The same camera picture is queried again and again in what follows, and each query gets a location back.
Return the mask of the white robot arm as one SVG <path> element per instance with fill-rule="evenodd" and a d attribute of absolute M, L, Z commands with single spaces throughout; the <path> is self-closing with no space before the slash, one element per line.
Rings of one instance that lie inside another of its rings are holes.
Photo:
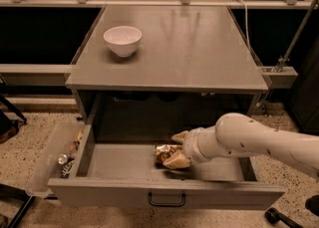
<path fill-rule="evenodd" d="M 244 114 L 221 116 L 214 126 L 175 134 L 181 149 L 163 162 L 168 169 L 187 168 L 218 157 L 264 154 L 315 179 L 319 175 L 319 137 L 266 126 Z"/>

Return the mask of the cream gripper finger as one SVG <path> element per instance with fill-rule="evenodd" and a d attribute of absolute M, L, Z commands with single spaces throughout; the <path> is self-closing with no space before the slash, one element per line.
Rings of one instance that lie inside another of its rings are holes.
<path fill-rule="evenodd" d="M 171 137 L 171 140 L 174 141 L 174 142 L 176 142 L 176 143 L 183 144 L 185 138 L 187 137 L 187 135 L 188 135 L 188 130 L 184 130 L 184 131 L 182 131 L 182 132 L 179 132 L 179 133 L 174 134 L 174 135 Z"/>
<path fill-rule="evenodd" d="M 168 169 L 187 168 L 190 167 L 190 160 L 183 154 L 181 150 L 178 150 L 162 165 Z"/>

